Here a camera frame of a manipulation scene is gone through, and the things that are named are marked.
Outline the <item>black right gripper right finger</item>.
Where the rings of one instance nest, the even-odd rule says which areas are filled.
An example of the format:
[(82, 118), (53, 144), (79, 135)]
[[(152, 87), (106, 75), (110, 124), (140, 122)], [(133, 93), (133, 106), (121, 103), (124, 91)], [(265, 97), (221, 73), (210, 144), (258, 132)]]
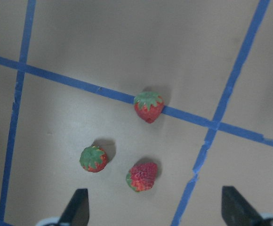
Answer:
[(223, 186), (221, 216), (227, 226), (273, 226), (272, 214), (260, 214), (234, 186)]

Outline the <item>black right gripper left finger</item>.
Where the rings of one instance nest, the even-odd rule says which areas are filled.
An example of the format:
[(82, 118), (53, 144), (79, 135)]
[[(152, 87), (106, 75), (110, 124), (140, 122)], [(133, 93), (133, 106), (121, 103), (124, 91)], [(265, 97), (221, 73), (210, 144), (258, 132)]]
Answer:
[(77, 189), (62, 213), (59, 226), (87, 226), (89, 222), (88, 189)]

